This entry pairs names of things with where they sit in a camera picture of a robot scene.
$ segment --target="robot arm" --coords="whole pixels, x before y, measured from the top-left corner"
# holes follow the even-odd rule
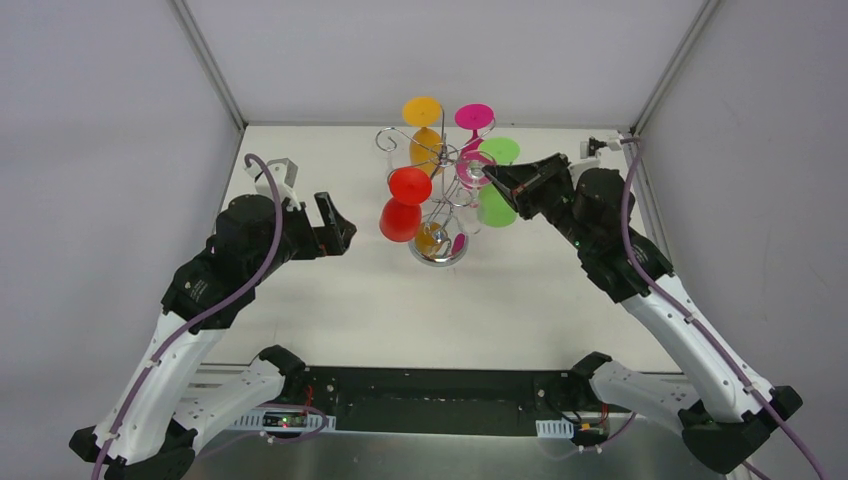
[[[356,227],[339,214],[327,193],[315,195],[324,220],[324,226],[317,228],[310,225],[305,205],[292,204],[293,196],[287,194],[282,201],[283,233],[260,282],[289,260],[344,254],[356,233]],[[163,312],[144,360],[121,398],[103,421],[78,430],[71,439],[71,449],[87,462],[94,462],[101,449],[108,449],[107,479],[182,478],[195,453],[211,438],[245,411],[278,397],[286,388],[286,376],[305,367],[295,355],[272,346],[260,352],[238,378],[190,404],[180,403],[191,376],[238,312],[253,301],[255,288],[154,356],[186,322],[229,297],[258,271],[272,246],[275,215],[274,202],[266,196],[234,199],[218,215],[216,233],[203,251],[177,269],[162,300]],[[151,358],[159,360],[154,363]],[[134,400],[127,405],[129,396]],[[116,418],[122,421],[113,433]]]
[[[685,302],[692,316],[684,318],[636,273],[622,240],[624,180],[618,171],[591,168],[573,182],[568,159],[562,154],[531,164],[486,166],[483,171],[522,218],[541,213],[577,249],[589,280],[642,322],[691,382],[691,388],[678,388],[594,353],[575,365],[569,375],[584,382],[587,393],[604,403],[642,413],[681,434],[689,450],[720,473],[732,471],[777,428],[751,394],[752,389],[761,392],[784,419],[800,408],[801,399],[791,387],[774,387],[743,362],[695,307],[671,263],[651,241],[630,229],[642,269],[674,298]],[[746,387],[734,374],[696,328],[694,319],[724,347],[752,386]]]

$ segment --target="white wall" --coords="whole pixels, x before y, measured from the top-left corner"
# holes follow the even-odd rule
[[[805,406],[791,424],[848,477],[848,4],[729,1],[646,133],[682,276],[716,327]],[[756,456],[813,478],[782,434]]]
[[[164,1],[0,6],[0,464],[88,478],[238,136]]]
[[[502,125],[592,127],[636,121],[703,1],[188,4],[252,122],[397,123],[431,95],[498,105]]]

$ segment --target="black panel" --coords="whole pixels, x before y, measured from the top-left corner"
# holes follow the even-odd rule
[[[562,373],[311,367],[279,401],[303,403],[311,386],[313,405],[336,417],[337,430],[534,436],[536,420],[559,419],[560,410],[600,410]]]

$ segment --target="red cup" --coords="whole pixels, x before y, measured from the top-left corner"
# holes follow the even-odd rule
[[[419,168],[399,168],[389,177],[389,191],[400,203],[421,205],[430,198],[430,193],[433,191],[433,182]]]
[[[390,199],[380,215],[380,231],[393,242],[403,243],[415,238],[421,224],[421,206],[405,205]]]

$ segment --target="white table surface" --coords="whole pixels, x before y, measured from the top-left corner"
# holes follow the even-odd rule
[[[456,265],[433,268],[405,244],[386,240],[378,220],[389,198],[387,159],[374,146],[379,127],[249,127],[239,152],[289,157],[300,168],[296,191],[313,225],[312,194],[328,191],[358,233],[341,257],[289,262],[257,288],[204,363],[246,364],[277,343],[311,365],[564,369],[597,350],[642,371],[679,371],[659,343],[586,278],[574,249],[539,215],[469,238]],[[413,128],[406,128],[410,135]],[[467,132],[449,128],[461,145]],[[497,128],[522,149],[516,163],[562,152],[579,161],[579,142],[603,130]],[[621,152],[602,165],[625,172]],[[255,193],[239,163],[224,205]],[[642,230],[638,207],[633,225]]]

